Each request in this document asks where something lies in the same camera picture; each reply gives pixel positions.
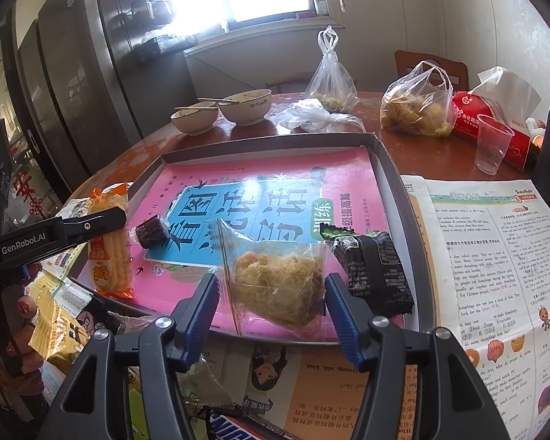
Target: window sill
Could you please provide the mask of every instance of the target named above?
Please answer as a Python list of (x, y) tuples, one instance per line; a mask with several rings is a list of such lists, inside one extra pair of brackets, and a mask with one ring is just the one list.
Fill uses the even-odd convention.
[(233, 30), (228, 33), (219, 34), (201, 41), (197, 46), (186, 49), (185, 55), (195, 55), (209, 49), (218, 48), (224, 44), (234, 41), (247, 40), (257, 36), (264, 36), (271, 33), (294, 32), (300, 30), (324, 30), (328, 25), (333, 28), (342, 28), (342, 26), (329, 16), (315, 16), (313, 18), (298, 18), (295, 20), (272, 21), (262, 25), (249, 26)]

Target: seashell illustration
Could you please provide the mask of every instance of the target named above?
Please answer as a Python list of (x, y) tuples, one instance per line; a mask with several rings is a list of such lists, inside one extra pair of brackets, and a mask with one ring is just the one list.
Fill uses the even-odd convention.
[(525, 341), (525, 334), (520, 337), (516, 337), (515, 339), (512, 339), (511, 349), (513, 350), (513, 352), (521, 351), (521, 348), (524, 346), (524, 341)]
[(479, 365), (479, 352), (475, 349), (467, 349), (465, 354), (469, 357), (470, 363), (473, 364), (473, 367), (476, 369)]
[(538, 400), (538, 415), (550, 405), (550, 385), (544, 387), (544, 390), (540, 394), (540, 399)]
[(487, 359), (496, 363), (502, 355), (503, 343), (498, 339), (491, 341), (487, 347)]

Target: rice cracker package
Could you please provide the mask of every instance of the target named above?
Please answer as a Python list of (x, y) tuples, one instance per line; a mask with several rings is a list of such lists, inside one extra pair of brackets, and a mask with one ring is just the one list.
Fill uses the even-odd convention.
[[(118, 206), (128, 210), (128, 184), (122, 183), (103, 193), (94, 189), (89, 197), (88, 213)], [(97, 236), (88, 242), (88, 266), (98, 293), (132, 298), (132, 272), (128, 228)]]
[(41, 290), (36, 301), (38, 316), (29, 346), (67, 375), (88, 342), (88, 333), (53, 299), (48, 288)]

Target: orange snack package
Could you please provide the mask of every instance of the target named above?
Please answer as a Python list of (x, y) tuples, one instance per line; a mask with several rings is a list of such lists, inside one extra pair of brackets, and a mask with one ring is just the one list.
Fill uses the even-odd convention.
[[(94, 189), (88, 202), (88, 213), (118, 206), (128, 210), (128, 184), (123, 183), (102, 193)], [(105, 296), (132, 298), (132, 272), (128, 228), (125, 226), (88, 242), (88, 266), (98, 293)]]

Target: tissue box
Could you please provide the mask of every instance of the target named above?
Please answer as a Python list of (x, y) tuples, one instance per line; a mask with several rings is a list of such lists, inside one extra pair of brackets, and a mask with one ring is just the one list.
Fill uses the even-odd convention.
[(540, 104), (540, 96), (527, 81), (500, 66), (480, 73), (478, 78), (481, 84), (469, 92), (457, 92), (452, 100), (456, 111), (452, 133), (476, 143), (479, 114), (505, 123), (514, 130), (515, 136), (503, 160), (523, 170), (530, 141), (525, 120)]

